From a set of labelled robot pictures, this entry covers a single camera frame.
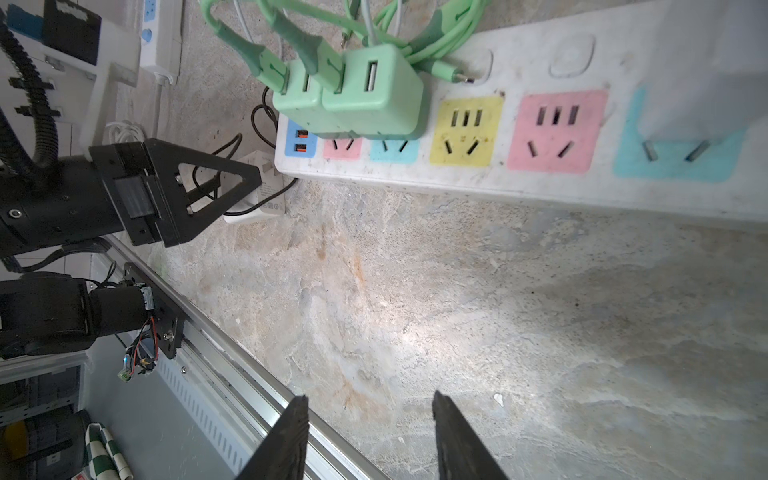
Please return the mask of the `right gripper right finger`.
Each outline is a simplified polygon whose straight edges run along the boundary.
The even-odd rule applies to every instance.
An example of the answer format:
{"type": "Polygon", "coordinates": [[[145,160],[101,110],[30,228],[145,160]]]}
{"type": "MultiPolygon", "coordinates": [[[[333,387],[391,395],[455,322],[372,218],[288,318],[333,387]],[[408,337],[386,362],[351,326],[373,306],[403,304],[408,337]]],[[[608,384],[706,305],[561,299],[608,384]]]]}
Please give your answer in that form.
{"type": "Polygon", "coordinates": [[[449,396],[436,391],[432,411],[440,480],[508,479],[449,396]]]}

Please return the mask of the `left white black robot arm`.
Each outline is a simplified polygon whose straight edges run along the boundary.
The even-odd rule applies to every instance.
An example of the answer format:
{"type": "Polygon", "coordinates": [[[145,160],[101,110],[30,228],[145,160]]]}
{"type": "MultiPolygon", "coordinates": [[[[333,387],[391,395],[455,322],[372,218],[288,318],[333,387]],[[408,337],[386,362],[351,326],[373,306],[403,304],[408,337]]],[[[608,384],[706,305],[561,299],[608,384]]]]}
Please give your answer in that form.
{"type": "Polygon", "coordinates": [[[10,85],[27,98],[21,112],[32,120],[34,148],[27,151],[2,121],[1,261],[15,278],[1,285],[1,355],[79,352],[101,337],[132,331],[137,337],[128,357],[173,358],[183,320],[153,283],[131,275],[95,282],[50,272],[44,263],[23,267],[17,258],[40,249],[51,261],[104,253],[107,236],[122,231],[136,246],[189,242],[256,191],[261,172],[160,139],[104,144],[104,101],[113,84],[135,84],[137,37],[74,2],[47,1],[39,40],[93,86],[80,127],[82,151],[63,157],[52,84],[20,42],[10,10],[2,10],[1,48],[16,71],[10,85]]]}

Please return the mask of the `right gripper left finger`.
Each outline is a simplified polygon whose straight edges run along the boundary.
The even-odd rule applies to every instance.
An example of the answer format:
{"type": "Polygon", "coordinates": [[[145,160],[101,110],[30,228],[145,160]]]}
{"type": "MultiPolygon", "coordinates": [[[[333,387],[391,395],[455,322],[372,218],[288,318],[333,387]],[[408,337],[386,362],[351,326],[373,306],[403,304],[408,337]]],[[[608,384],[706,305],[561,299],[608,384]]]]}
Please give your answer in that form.
{"type": "Polygon", "coordinates": [[[310,432],[309,399],[294,397],[236,480],[304,478],[310,432]]]}

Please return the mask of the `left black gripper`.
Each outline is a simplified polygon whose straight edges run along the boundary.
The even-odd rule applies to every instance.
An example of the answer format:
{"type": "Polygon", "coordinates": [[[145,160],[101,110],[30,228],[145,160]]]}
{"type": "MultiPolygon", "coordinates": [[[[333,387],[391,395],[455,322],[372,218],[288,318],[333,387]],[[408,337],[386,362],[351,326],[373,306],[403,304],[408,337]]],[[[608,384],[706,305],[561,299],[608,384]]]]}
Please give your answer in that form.
{"type": "Polygon", "coordinates": [[[123,227],[134,246],[177,246],[193,240],[262,184],[256,166],[159,139],[93,146],[89,154],[96,168],[82,156],[65,157],[42,187],[21,176],[1,176],[3,257],[89,240],[123,227]],[[182,165],[227,173],[239,182],[195,210],[193,205],[220,181],[212,178],[188,190],[180,176],[182,165]]]}

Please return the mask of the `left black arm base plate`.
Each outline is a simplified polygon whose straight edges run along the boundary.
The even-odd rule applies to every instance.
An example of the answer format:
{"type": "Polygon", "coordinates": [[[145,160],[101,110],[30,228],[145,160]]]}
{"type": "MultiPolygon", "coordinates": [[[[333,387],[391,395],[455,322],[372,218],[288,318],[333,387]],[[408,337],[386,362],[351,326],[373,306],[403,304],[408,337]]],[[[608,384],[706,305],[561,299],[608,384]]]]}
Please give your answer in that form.
{"type": "Polygon", "coordinates": [[[188,315],[169,293],[169,290],[152,280],[136,263],[125,264],[125,279],[133,284],[144,284],[152,291],[153,317],[158,334],[159,349],[166,358],[176,358],[184,338],[183,327],[188,315]]]}

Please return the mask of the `white charger adapter with cable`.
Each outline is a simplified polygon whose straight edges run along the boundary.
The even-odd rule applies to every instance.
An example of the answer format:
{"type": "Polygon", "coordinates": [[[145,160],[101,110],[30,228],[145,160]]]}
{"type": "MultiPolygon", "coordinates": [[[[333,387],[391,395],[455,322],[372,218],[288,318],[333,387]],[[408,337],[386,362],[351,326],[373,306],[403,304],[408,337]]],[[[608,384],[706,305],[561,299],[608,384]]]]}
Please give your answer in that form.
{"type": "Polygon", "coordinates": [[[650,141],[720,140],[767,115],[767,3],[673,1],[639,118],[650,141]]]}

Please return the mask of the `green charger adapter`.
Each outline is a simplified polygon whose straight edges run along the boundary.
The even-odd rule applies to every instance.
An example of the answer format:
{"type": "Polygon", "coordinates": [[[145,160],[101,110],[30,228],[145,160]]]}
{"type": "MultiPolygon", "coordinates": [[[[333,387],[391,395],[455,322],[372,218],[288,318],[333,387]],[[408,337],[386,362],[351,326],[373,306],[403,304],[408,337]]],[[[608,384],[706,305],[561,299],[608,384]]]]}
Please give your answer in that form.
{"type": "Polygon", "coordinates": [[[264,19],[280,39],[289,44],[298,58],[285,62],[268,47],[251,42],[233,31],[213,14],[213,1],[200,3],[201,13],[213,33],[245,62],[251,75],[270,88],[275,108],[296,124],[318,136],[334,136],[345,131],[338,118],[322,100],[341,90],[345,63],[342,55],[322,36],[310,34],[283,13],[292,10],[342,25],[338,17],[303,1],[259,1],[264,19]]]}
{"type": "Polygon", "coordinates": [[[341,90],[322,100],[345,131],[335,138],[409,139],[418,135],[425,87],[400,49],[381,44],[347,53],[341,90]]]}

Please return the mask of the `white multicolour socket power strip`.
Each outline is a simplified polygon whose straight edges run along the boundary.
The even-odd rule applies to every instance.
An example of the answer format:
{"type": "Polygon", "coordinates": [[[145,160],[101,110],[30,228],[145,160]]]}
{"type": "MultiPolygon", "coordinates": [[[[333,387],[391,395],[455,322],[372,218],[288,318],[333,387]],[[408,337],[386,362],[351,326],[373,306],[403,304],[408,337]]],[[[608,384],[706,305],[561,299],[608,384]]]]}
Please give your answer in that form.
{"type": "Polygon", "coordinates": [[[276,168],[302,179],[767,225],[767,124],[701,149],[646,148],[637,133],[651,42],[669,10],[649,1],[484,32],[462,58],[492,60],[477,87],[432,84],[411,141],[301,138],[282,117],[276,168]]]}

